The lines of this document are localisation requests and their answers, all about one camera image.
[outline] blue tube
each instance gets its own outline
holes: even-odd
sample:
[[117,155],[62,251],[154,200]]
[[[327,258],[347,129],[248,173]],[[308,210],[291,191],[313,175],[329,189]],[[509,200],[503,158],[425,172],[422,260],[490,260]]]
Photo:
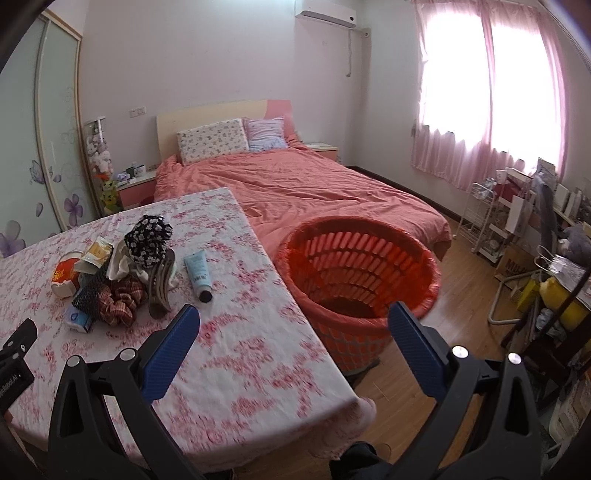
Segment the blue tube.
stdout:
[[187,265],[193,291],[199,301],[203,303],[211,301],[213,298],[212,281],[209,277],[209,270],[207,269],[205,250],[200,250],[195,254],[186,256],[184,262]]

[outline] wardrobe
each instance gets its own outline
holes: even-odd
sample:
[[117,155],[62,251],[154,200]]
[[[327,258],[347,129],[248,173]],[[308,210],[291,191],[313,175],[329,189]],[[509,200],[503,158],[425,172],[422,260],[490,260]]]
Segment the wardrobe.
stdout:
[[0,250],[4,257],[95,220],[80,143],[80,37],[39,17],[0,73]]

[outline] laundry basket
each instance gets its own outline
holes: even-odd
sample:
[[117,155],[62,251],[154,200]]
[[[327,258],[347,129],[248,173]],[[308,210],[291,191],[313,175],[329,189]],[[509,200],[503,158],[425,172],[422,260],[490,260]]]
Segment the laundry basket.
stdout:
[[300,225],[275,259],[285,285],[345,375],[366,369],[392,341],[386,316],[433,306],[441,275],[431,252],[403,230],[360,217]]

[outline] floral pillow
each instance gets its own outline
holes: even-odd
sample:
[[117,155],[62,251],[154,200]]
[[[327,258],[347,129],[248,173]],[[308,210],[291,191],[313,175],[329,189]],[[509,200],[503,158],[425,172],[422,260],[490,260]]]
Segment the floral pillow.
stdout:
[[251,152],[287,148],[283,117],[269,120],[244,119],[244,128]]
[[242,118],[178,132],[177,142],[183,165],[249,151]]

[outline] bed frame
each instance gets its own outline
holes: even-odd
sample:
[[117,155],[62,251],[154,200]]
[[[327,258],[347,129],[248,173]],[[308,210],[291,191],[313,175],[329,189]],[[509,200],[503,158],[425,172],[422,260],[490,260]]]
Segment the bed frame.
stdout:
[[289,100],[246,100],[216,103],[161,113],[156,117],[160,159],[165,160],[171,155],[178,154],[177,132],[245,116],[252,119],[284,116],[289,119],[285,125],[286,129],[288,125],[293,125]]

